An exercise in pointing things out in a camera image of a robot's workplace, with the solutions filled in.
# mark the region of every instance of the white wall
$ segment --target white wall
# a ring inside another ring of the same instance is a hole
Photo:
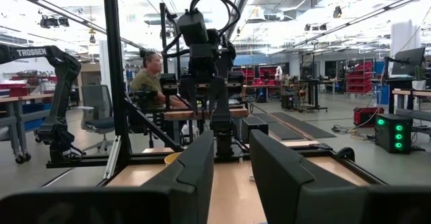
[[[0,81],[4,81],[12,76],[15,76],[14,73],[32,69],[37,71],[54,72],[54,67],[51,66],[48,63],[48,60],[44,57],[34,59],[20,59],[0,65]]]

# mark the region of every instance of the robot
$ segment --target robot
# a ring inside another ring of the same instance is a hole
[[[81,64],[56,46],[12,47],[0,45],[0,64],[18,59],[45,57],[55,69],[57,86],[48,117],[40,125],[37,135],[45,145],[50,146],[51,162],[79,160],[84,153],[72,145],[75,140],[67,131],[66,111],[73,80],[81,71]]]

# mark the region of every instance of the office chair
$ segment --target office chair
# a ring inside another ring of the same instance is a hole
[[[112,145],[113,141],[107,140],[106,134],[115,130],[109,89],[106,85],[86,85],[82,86],[81,90],[84,103],[84,106],[79,107],[84,113],[81,129],[103,135],[103,140],[83,151],[94,148],[97,148],[98,152],[101,148],[108,151],[108,147]]]

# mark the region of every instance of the chair wheel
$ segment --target chair wheel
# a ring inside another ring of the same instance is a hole
[[[32,158],[32,156],[29,153],[25,153],[24,158],[26,159],[26,161],[29,161]]]
[[[26,159],[24,158],[23,155],[18,155],[17,157],[15,157],[15,162],[18,164],[23,164],[26,161]]]

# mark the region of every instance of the man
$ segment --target man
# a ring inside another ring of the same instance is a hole
[[[158,78],[158,73],[162,72],[162,64],[160,56],[155,52],[147,52],[143,58],[143,67],[145,70],[136,74],[130,84],[132,91],[156,91],[155,99],[148,102],[149,108],[163,108],[166,102],[166,97],[162,93],[162,87]],[[176,108],[186,108],[187,106],[178,98],[170,96],[170,105]]]

